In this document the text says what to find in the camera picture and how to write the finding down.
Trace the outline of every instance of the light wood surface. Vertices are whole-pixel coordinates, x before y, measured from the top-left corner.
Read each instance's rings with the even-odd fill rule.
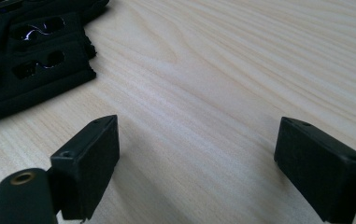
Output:
[[[86,32],[97,79],[0,120],[0,181],[117,114],[88,223],[322,223],[273,155],[282,116],[356,149],[356,1],[115,0]]]

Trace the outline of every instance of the black cloth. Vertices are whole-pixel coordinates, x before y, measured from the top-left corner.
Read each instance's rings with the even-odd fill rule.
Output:
[[[108,0],[0,2],[0,118],[95,78],[83,24]]]

